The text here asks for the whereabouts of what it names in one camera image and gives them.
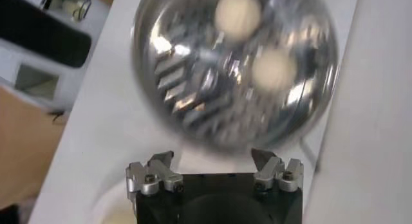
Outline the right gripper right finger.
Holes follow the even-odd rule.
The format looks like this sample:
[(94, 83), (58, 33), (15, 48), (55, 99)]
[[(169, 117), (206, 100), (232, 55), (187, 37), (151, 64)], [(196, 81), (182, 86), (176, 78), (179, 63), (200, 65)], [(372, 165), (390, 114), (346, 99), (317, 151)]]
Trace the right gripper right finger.
[(280, 189), (296, 192), (303, 189), (303, 163), (291, 158), (287, 164), (272, 151), (252, 148), (251, 155), (257, 172), (253, 174), (254, 186), (259, 192)]

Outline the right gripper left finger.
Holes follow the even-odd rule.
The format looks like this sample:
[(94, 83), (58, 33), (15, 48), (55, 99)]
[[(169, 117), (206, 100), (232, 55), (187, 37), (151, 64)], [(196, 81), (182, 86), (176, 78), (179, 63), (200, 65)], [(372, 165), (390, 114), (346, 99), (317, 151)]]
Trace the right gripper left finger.
[(146, 165), (130, 163), (126, 168), (127, 195), (138, 192), (144, 196), (155, 195), (160, 191), (161, 183), (168, 192), (182, 192), (183, 176), (170, 169), (173, 157), (173, 151), (166, 151), (152, 155)]

